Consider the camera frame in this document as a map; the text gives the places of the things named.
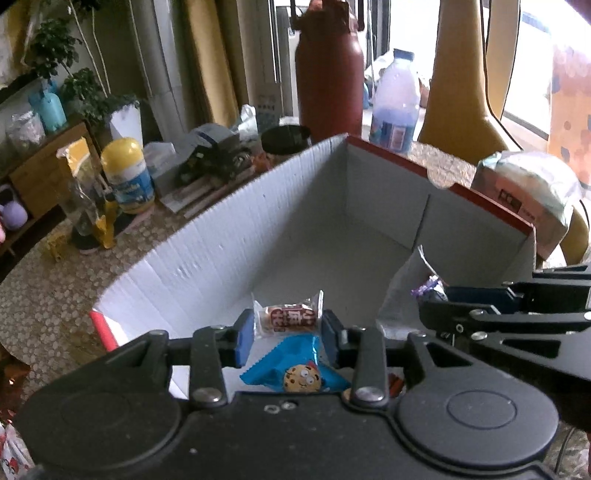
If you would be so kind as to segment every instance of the silver bolt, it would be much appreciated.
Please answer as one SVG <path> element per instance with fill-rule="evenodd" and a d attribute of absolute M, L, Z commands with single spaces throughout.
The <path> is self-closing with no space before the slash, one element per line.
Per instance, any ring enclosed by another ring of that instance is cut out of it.
<path fill-rule="evenodd" d="M 270 413 L 271 415 L 277 415 L 281 411 L 277 405 L 265 405 L 263 410 L 265 410 L 267 413 Z"/>
<path fill-rule="evenodd" d="M 376 402 L 384 399 L 384 392 L 377 387 L 361 387 L 355 390 L 355 396 L 366 402 Z"/>
<path fill-rule="evenodd" d="M 191 394 L 191 398 L 198 403 L 217 403 L 222 397 L 222 392 L 213 387 L 198 388 Z"/>
<path fill-rule="evenodd" d="M 297 404 L 292 401 L 285 401 L 281 404 L 281 408 L 283 408 L 283 410 L 295 410 L 297 408 Z"/>
<path fill-rule="evenodd" d="M 470 338 L 475 342 L 480 342 L 481 340 L 484 340 L 486 337 L 488 337 L 488 334 L 486 332 L 474 332 L 472 335 L 470 335 Z"/>

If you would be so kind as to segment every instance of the yellow lid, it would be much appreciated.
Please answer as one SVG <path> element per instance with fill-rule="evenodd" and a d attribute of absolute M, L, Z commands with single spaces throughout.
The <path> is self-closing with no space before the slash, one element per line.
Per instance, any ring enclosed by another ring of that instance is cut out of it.
<path fill-rule="evenodd" d="M 100 162 L 105 173 L 117 173 L 127 167 L 135 165 L 144 158 L 142 147 L 134 138 L 118 138 L 113 140 L 103 150 Z"/>

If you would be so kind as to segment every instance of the large red thermos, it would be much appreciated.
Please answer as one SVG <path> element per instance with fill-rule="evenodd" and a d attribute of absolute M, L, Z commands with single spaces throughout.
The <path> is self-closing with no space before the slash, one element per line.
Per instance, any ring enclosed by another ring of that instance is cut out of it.
<path fill-rule="evenodd" d="M 312 0 L 298 17 L 291 0 L 291 26 L 300 30 L 295 76 L 300 124 L 319 142 L 336 134 L 361 135 L 365 61 L 357 32 L 364 30 L 344 0 Z"/>

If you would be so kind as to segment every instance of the blue snack package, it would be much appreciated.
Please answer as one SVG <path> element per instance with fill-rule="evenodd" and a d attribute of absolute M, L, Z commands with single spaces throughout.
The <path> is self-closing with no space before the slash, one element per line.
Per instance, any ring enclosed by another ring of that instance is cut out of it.
<path fill-rule="evenodd" d="M 287 337 L 240 375 L 248 385 L 264 385 L 276 392 L 340 392 L 350 384 L 318 360 L 320 338 L 311 333 Z"/>

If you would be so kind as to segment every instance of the translucent plastic bottle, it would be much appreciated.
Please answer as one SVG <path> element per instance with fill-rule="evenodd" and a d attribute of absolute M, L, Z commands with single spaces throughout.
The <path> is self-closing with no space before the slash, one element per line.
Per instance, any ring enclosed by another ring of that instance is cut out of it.
<path fill-rule="evenodd" d="M 420 92 L 412 68 L 414 53 L 394 49 L 394 62 L 382 75 L 374 99 L 369 141 L 406 154 L 418 121 Z"/>

